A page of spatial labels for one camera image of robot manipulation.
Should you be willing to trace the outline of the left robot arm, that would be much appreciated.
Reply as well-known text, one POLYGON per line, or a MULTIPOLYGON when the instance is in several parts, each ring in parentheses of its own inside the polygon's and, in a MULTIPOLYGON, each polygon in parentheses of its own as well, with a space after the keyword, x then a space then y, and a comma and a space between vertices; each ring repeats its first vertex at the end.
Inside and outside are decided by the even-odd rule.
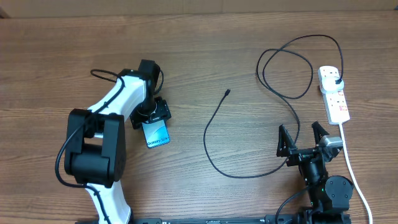
POLYGON ((96 223, 134 223, 121 178, 127 160, 125 123, 140 129, 148 148, 170 142, 167 102, 159 96, 164 73, 153 60, 115 74, 113 88, 87 109, 68 116, 66 140, 55 161, 58 181, 85 189, 98 212, 96 223))

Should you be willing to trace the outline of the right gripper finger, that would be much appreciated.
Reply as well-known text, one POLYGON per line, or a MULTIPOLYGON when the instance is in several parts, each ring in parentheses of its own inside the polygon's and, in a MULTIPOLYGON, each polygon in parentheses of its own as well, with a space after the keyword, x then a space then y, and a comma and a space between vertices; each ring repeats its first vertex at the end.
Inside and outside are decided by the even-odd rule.
POLYGON ((285 126, 281 124, 279 126, 279 140, 277 145, 277 157, 289 157, 292 151, 297 150, 297 147, 291 138, 289 132, 285 126))
POLYGON ((315 144, 319 144, 322 137, 329 135, 329 133, 321 126, 318 121, 312 123, 312 129, 314 133, 315 144))

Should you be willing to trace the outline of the blue Samsung Galaxy smartphone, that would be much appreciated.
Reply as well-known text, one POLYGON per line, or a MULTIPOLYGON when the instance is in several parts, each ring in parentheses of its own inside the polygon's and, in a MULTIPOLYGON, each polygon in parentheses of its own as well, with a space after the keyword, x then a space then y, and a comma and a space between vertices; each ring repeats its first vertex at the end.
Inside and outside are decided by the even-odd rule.
POLYGON ((169 132, 164 120, 151 124, 142 124, 142 129, 148 148, 158 147, 170 142, 169 132))

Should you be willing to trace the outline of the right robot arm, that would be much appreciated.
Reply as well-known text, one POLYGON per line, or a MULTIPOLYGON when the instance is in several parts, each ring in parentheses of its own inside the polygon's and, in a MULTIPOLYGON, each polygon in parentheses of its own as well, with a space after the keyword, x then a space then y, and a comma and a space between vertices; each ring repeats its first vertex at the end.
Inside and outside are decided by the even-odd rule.
POLYGON ((352 181, 341 175, 329 176, 326 163, 342 150, 343 140, 331 136, 319 122, 312 124, 315 146, 298 149, 284 125, 279 126, 277 156, 287 159, 289 167, 297 166, 305 182, 305 188, 289 197, 278 208, 274 217, 266 218, 273 223, 351 223, 349 201, 353 195, 352 181), (295 214, 282 215, 283 207, 298 196, 308 193, 311 206, 302 207, 295 214))

